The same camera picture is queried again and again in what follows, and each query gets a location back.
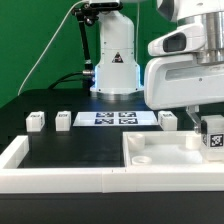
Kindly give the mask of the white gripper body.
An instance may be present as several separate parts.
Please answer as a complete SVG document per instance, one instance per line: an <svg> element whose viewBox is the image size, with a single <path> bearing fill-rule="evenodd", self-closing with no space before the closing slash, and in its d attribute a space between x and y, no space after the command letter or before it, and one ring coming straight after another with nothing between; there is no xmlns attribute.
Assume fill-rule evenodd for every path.
<svg viewBox="0 0 224 224"><path fill-rule="evenodd" d="M224 63L200 65L196 52L206 43L201 23L182 25L148 44L144 99L153 109L224 101Z"/></svg>

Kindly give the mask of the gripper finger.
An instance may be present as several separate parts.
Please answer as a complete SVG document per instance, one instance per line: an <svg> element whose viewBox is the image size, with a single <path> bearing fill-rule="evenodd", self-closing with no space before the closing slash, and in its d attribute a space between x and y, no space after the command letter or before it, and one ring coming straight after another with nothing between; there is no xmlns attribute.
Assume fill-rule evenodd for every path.
<svg viewBox="0 0 224 224"><path fill-rule="evenodd" d="M188 114L188 116L191 118L191 120L194 123L194 131L196 133L200 133L201 132L201 120L198 116L199 106L198 105L187 106L186 113Z"/></svg>

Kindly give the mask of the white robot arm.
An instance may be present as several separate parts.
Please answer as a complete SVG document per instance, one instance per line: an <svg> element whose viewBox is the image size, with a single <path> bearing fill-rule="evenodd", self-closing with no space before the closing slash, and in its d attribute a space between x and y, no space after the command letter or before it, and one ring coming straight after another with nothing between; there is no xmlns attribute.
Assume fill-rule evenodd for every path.
<svg viewBox="0 0 224 224"><path fill-rule="evenodd" d="M91 91L108 98L142 90L152 110L184 107L197 116L203 104L224 101L224 0L156 0L156 10L177 28L148 44L152 59L134 59L134 26L120 13L128 0L90 0L100 20L101 58Z"/></svg>

